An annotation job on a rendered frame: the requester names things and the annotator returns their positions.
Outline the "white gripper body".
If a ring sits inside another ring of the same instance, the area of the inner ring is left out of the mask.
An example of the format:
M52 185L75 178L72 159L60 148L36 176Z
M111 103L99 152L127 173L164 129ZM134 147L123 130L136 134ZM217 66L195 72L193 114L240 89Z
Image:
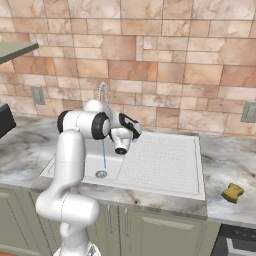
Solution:
M125 155L133 139L133 133L126 128L115 128L111 130L110 134L114 143L115 152L119 155Z

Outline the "white sink with drainboard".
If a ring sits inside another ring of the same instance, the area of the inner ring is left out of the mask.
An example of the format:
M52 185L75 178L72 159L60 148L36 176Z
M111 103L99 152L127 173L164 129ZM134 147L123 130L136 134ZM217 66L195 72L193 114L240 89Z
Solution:
M86 140L85 183L204 200L205 189L197 136L143 132L125 155L105 138Z

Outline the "yellow brown sponge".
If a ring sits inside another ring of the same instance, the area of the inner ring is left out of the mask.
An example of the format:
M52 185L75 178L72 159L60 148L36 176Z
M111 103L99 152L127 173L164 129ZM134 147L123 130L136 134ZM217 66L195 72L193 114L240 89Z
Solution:
M230 183L222 192L222 197L231 203L237 203L238 198L244 194L244 189L237 184Z

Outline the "silver spring tap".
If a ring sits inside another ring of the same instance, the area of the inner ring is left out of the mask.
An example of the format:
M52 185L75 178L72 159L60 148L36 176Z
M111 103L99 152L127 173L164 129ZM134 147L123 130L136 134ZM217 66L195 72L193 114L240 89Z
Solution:
M108 86L105 82L101 82L99 85L97 100L99 101L101 107L109 106Z

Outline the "black appliance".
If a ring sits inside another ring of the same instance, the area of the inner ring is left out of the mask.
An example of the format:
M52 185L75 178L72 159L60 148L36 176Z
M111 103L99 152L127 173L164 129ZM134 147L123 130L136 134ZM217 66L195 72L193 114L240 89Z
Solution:
M0 103L0 138L16 127L11 109L7 103Z

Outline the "black oven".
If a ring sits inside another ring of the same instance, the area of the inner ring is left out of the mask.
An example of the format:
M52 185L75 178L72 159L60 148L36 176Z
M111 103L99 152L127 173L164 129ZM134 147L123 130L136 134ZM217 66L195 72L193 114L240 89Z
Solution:
M256 229L222 224L211 256L256 256Z

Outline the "grey wall socket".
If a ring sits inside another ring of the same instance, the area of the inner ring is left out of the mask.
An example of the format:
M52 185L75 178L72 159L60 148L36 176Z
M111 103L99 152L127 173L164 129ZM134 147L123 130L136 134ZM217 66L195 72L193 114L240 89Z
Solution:
M32 98L33 98L34 103L37 105L44 105L45 100L44 100L42 88L31 86L30 89L31 89Z
M247 101L241 116L241 122L256 123L256 101Z

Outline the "green wall cupboard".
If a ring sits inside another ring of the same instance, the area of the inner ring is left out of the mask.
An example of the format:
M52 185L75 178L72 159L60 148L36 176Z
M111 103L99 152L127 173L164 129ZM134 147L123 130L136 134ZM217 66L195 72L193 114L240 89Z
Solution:
M8 62L39 48L31 42L0 42L0 64Z

